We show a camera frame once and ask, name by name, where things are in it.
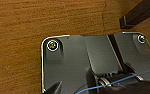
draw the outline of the circular screw hole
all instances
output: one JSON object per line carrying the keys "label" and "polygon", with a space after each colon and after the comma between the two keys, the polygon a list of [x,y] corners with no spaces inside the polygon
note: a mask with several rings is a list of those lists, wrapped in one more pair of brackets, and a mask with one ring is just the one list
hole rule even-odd
{"label": "circular screw hole", "polygon": [[143,36],[143,35],[139,35],[139,36],[138,36],[138,41],[139,41],[140,43],[145,43],[145,42],[146,42],[146,37]]}
{"label": "circular screw hole", "polygon": [[47,48],[50,51],[56,51],[58,49],[58,42],[55,40],[50,40],[47,44]]}

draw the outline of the metal edge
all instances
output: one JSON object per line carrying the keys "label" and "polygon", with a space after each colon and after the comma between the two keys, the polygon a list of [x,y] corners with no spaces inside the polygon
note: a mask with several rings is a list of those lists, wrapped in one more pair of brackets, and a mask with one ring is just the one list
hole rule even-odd
{"label": "metal edge", "polygon": [[142,33],[140,33],[140,32],[122,32],[123,34],[129,34],[129,33],[131,33],[131,34],[142,34]]}
{"label": "metal edge", "polygon": [[59,37],[69,37],[70,35],[61,35],[61,36],[53,36],[53,37],[47,37],[47,38],[45,38],[43,41],[42,41],[42,43],[41,43],[41,62],[42,62],[42,82],[41,82],[41,84],[42,84],[42,93],[44,93],[45,92],[45,88],[44,88],[44,72],[43,72],[43,64],[44,64],[44,62],[43,62],[43,44],[44,44],[44,42],[47,40],[47,39],[50,39],[50,38],[59,38]]}

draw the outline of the wooden surface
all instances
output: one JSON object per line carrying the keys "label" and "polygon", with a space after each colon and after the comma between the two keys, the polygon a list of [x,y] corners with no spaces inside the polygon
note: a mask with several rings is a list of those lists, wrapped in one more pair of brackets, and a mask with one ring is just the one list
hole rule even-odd
{"label": "wooden surface", "polygon": [[121,30],[119,18],[141,0],[0,0],[0,94],[40,94],[41,42],[56,35],[142,32],[150,18]]}

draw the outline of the shiny metal surface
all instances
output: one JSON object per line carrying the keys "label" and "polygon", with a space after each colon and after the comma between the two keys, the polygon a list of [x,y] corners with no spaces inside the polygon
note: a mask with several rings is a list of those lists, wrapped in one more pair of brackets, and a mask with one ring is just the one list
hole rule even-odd
{"label": "shiny metal surface", "polygon": [[[150,46],[148,41],[140,43],[140,33],[116,33],[114,34],[118,48],[124,63],[134,68],[136,73],[150,69]],[[142,75],[145,80],[150,80],[150,73]]]}
{"label": "shiny metal surface", "polygon": [[96,75],[117,73],[121,70],[107,36],[86,36],[85,41],[91,67]]}
{"label": "shiny metal surface", "polygon": [[[56,51],[47,49],[50,40],[58,41],[59,46]],[[73,94],[87,83],[86,72],[90,64],[82,36],[47,39],[43,43],[43,57],[43,82],[46,90],[56,82],[62,81],[61,94]]]}
{"label": "shiny metal surface", "polygon": [[[150,47],[147,40],[140,43],[139,35],[135,32],[116,33],[112,35],[115,41],[103,35],[66,35],[45,39],[41,45],[42,93],[57,82],[62,82],[57,94],[73,94],[90,85],[98,85],[98,78],[108,73],[115,73],[118,78],[118,73],[127,67],[135,73],[149,70]],[[48,45],[51,41],[56,43],[50,45],[53,50]],[[150,80],[150,73],[142,77]]]}

